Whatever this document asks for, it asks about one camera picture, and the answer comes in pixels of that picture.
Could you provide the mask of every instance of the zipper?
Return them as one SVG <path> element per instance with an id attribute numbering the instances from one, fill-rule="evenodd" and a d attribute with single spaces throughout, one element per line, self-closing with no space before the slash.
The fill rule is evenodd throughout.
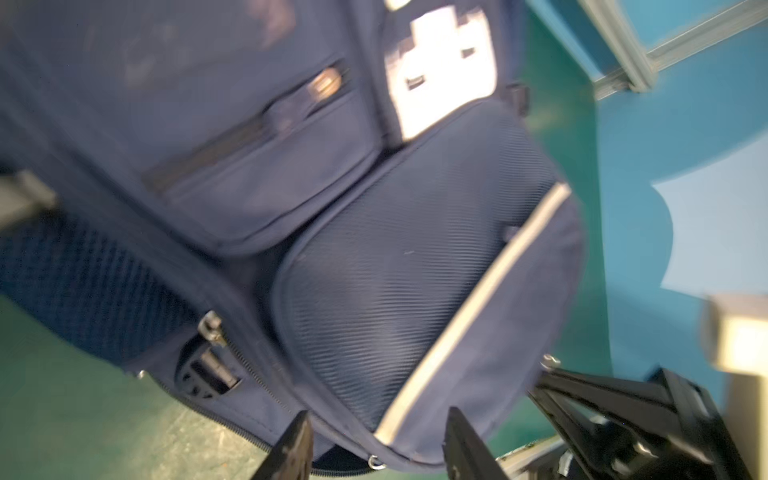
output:
<path id="1" fill-rule="evenodd" d="M 343 78 L 346 77 L 347 73 L 347 70 L 342 71 Z M 50 76 L 45 75 L 45 78 L 46 81 L 50 82 L 52 87 L 61 88 Z M 34 105 L 36 107 L 40 107 L 41 111 L 47 114 L 50 113 L 47 109 L 41 107 L 39 103 L 35 102 Z M 46 131 L 41 134 L 46 136 L 47 144 L 50 144 L 51 139 L 55 136 L 50 131 Z M 49 145 L 48 149 L 44 149 L 42 151 L 35 150 L 37 153 L 36 155 L 21 155 L 18 161 L 30 167 L 35 172 L 45 174 L 43 176 L 43 180 L 46 181 L 48 185 L 53 186 L 54 190 L 59 192 L 62 198 L 68 198 L 69 202 L 71 202 L 73 210 L 76 213 L 82 215 L 85 218 L 93 219 L 95 226 L 98 226 L 107 232 L 127 232 L 128 244 L 132 244 L 132 250 L 137 255 L 139 255 L 140 258 L 142 258 L 142 256 L 152 257 L 153 255 L 157 255 L 158 252 L 163 251 L 161 247 L 165 247 L 170 251 L 174 251 L 173 247 L 168 247 L 171 245 L 171 240 L 167 235 L 160 234 L 159 230 L 157 230 L 151 222 L 147 222 L 146 217 L 141 217 L 137 213 L 137 210 L 127 208 L 123 200 L 118 200 L 115 197 L 114 192 L 120 191 L 120 189 L 114 182 L 107 180 L 105 183 L 102 183 L 102 181 L 105 180 L 103 177 L 99 178 L 98 176 L 94 176 L 91 169 L 88 169 L 83 164 L 75 161 L 75 159 L 69 154 L 68 151 L 58 151 L 58 147 L 60 146 L 55 145 L 55 148 L 53 148 Z M 94 202 L 94 197 L 100 198 L 103 201 Z M 113 210 L 124 211 L 126 215 L 121 217 L 120 221 L 118 222 L 115 220 Z M 141 232 L 141 236 L 139 237 L 136 232 Z M 180 289 L 181 292 L 188 294 L 189 292 L 199 293 L 199 289 L 207 289 L 210 287 L 210 285 L 203 285 L 200 281 L 195 280 L 197 278 L 195 273 L 200 272 L 200 267 L 197 265 L 198 262 L 196 256 L 192 256 L 189 253 L 175 253 L 170 255 L 168 262 L 170 262 L 172 266 L 178 271 L 188 273 L 188 275 L 182 276 L 179 282 L 177 282 L 177 288 Z M 232 298 L 229 289 L 219 288 L 217 290 L 217 288 L 214 286 L 213 290 L 215 293 L 223 296 L 226 300 L 230 300 Z M 213 294 L 209 293 L 207 295 L 203 295 L 203 297 L 208 300 L 212 300 L 213 297 L 210 295 Z M 221 331 L 221 336 L 222 339 L 224 339 L 226 342 L 227 338 L 225 337 L 223 330 Z M 240 352 L 232 345 L 229 345 L 229 348 L 234 356 L 238 359 L 238 361 L 243 363 L 243 367 L 249 372 L 253 379 L 257 381 L 257 383 L 262 386 L 265 391 L 267 391 L 270 396 L 276 400 L 278 404 L 282 405 L 284 408 L 287 408 L 266 387 L 264 381 L 256 374 L 250 364 L 244 359 L 242 354 L 240 354 Z M 176 399 L 187 408 L 205 416 L 206 418 L 211 419 L 219 425 L 228 428 L 232 432 L 235 432 L 236 434 L 245 438 L 265 452 L 269 452 L 271 450 L 271 445 L 268 445 L 263 440 L 258 439 L 252 433 L 242 429 L 232 422 L 229 422 L 219 415 L 209 412 L 205 408 L 192 403 L 190 400 L 177 395 L 167 385 L 160 382 L 159 380 L 155 379 L 155 382 L 165 392 L 167 392 L 168 395 Z M 324 426 L 328 426 L 328 424 L 323 420 L 318 420 Z M 371 472 L 372 471 L 368 468 L 355 471 L 334 471 L 325 469 L 315 470 L 314 468 L 312 470 L 313 475 L 318 475 L 321 477 L 349 477 L 364 475 Z"/>
<path id="2" fill-rule="evenodd" d="M 349 69 L 341 62 L 325 68 L 292 93 L 275 100 L 263 113 L 224 132 L 191 154 L 143 173 L 142 183 L 149 191 L 163 195 L 184 178 L 226 160 L 245 147 L 256 150 L 275 138 L 287 137 L 300 122 L 339 93 L 348 80 L 348 73 Z"/>
<path id="3" fill-rule="evenodd" d="M 205 338 L 209 343 L 215 346 L 222 346 L 226 347 L 230 353 L 237 359 L 238 362 L 245 368 L 245 370 L 248 371 L 250 376 L 256 380 L 256 383 L 259 384 L 259 386 L 264 389 L 264 391 L 272 397 L 272 400 L 277 403 L 277 405 L 281 406 L 285 411 L 288 413 L 293 413 L 288 406 L 281 402 L 280 399 L 277 398 L 277 395 L 275 395 L 272 390 L 268 386 L 266 386 L 266 382 L 259 376 L 259 374 L 256 372 L 256 370 L 253 369 L 253 367 L 248 363 L 247 360 L 243 357 L 243 354 L 240 353 L 240 351 L 232 345 L 229 341 L 227 341 L 227 338 L 224 335 L 224 330 L 221 326 L 222 320 L 221 317 L 214 312 L 213 310 L 209 311 L 205 315 L 203 315 L 203 318 L 200 319 L 200 322 L 197 324 L 197 331 L 198 333 Z"/>
<path id="4" fill-rule="evenodd" d="M 259 386 L 264 389 L 264 391 L 272 398 L 272 400 L 275 401 L 278 405 L 280 405 L 283 409 L 285 409 L 288 413 L 293 413 L 293 411 L 283 402 L 280 401 L 280 399 L 277 398 L 277 396 L 269 389 L 268 386 L 266 386 L 266 383 L 264 380 L 259 376 L 259 374 L 256 372 L 256 370 L 253 369 L 253 367 L 248 363 L 248 361 L 243 357 L 243 354 L 240 353 L 240 351 L 235 347 L 235 345 L 232 344 L 232 342 L 229 341 L 229 339 L 226 336 L 226 333 L 224 332 L 224 329 L 222 327 L 222 319 L 216 312 L 213 310 L 209 311 L 205 315 L 203 315 L 203 318 L 200 319 L 200 322 L 197 324 L 197 331 L 200 335 L 202 335 L 205 340 L 210 342 L 211 344 L 226 347 L 230 353 L 237 359 L 237 361 L 245 368 L 245 370 L 248 371 L 251 378 L 253 378 L 256 383 L 259 384 Z M 177 396 L 174 393 L 171 392 L 171 390 L 165 386 L 162 382 L 154 379 L 154 381 L 160 385 L 160 387 L 165 390 L 169 395 L 174 397 L 175 399 L 182 402 L 185 406 L 189 407 L 190 409 L 193 409 L 195 412 L 204 415 L 211 420 L 214 420 L 215 422 L 219 423 L 220 425 L 223 425 L 227 427 L 228 429 L 232 430 L 236 434 L 240 435 L 241 437 L 245 438 L 246 440 L 250 441 L 260 449 L 264 450 L 265 452 L 269 453 L 272 450 L 272 446 L 264 442 L 262 439 L 259 439 L 252 433 L 248 432 L 247 430 L 242 429 L 241 427 L 233 424 L 232 422 L 229 422 L 228 420 L 216 415 L 215 413 L 210 413 L 207 410 L 197 406 L 196 404 L 193 404 L 189 400 L 185 399 L 184 397 Z M 315 416 L 313 421 L 317 421 L 318 423 L 325 426 L 327 429 L 333 430 L 330 425 L 328 425 L 325 420 L 322 420 L 321 418 Z M 319 477 L 354 477 L 359 475 L 366 475 L 369 473 L 373 473 L 376 470 L 376 468 L 361 468 L 360 470 L 322 470 L 312 467 L 312 475 L 317 475 Z"/>

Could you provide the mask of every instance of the white reflective stripe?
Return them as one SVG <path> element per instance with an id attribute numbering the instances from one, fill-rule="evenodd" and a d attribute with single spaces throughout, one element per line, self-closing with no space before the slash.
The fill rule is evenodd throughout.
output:
<path id="1" fill-rule="evenodd" d="M 539 234 L 554 216 L 554 213 L 571 195 L 571 188 L 566 184 L 555 184 L 541 199 L 531 216 L 520 230 L 507 243 L 493 264 L 485 272 L 478 284 L 472 290 L 467 300 L 453 316 L 448 326 L 427 352 L 416 370 L 408 378 L 406 384 L 387 409 L 379 427 L 373 434 L 381 443 L 389 445 L 397 436 L 403 420 L 406 419 L 413 404 L 432 380 L 449 357 L 456 345 L 475 321 L 475 318 L 485 308 L 498 286 L 515 265 L 518 258 L 536 240 Z"/>

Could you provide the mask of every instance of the ribbed fabric panel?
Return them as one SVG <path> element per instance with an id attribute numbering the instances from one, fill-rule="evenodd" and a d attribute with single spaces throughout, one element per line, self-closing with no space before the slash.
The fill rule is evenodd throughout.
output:
<path id="1" fill-rule="evenodd" d="M 278 279 L 276 322 L 373 431 L 555 181 L 498 102 L 442 126 L 317 232 Z"/>

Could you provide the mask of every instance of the black metal bracket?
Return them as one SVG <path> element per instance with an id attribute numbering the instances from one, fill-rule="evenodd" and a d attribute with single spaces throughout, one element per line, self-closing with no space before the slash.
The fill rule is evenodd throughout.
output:
<path id="1" fill-rule="evenodd" d="M 555 369 L 529 397 L 591 480 L 749 478 L 709 393 L 669 370 L 632 382 Z"/>
<path id="2" fill-rule="evenodd" d="M 531 89 L 526 84 L 508 85 L 502 95 L 515 108 L 520 118 L 528 116 L 531 110 Z"/>
<path id="3" fill-rule="evenodd" d="M 212 399 L 240 384 L 240 379 L 224 365 L 216 349 L 200 336 L 195 336 L 184 346 L 176 367 L 175 382 L 185 395 Z"/>
<path id="4" fill-rule="evenodd" d="M 313 430 L 306 410 L 299 412 L 251 480 L 307 480 L 312 471 Z"/>
<path id="5" fill-rule="evenodd" d="M 461 410 L 451 407 L 442 446 L 450 480 L 508 480 Z"/>

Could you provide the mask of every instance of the zipper pull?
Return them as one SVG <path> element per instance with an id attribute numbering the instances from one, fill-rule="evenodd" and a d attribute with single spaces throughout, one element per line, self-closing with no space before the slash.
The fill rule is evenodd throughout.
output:
<path id="1" fill-rule="evenodd" d="M 298 90 L 272 104 L 264 117 L 277 132 L 278 138 L 285 138 L 309 117 L 320 102 L 328 100 L 339 91 L 341 84 L 342 75 L 339 71 L 328 67 Z"/>
<path id="2" fill-rule="evenodd" d="M 221 330 L 221 317 L 211 310 L 203 315 L 197 324 L 197 331 L 206 340 L 218 346 L 227 346 L 224 333 Z"/>

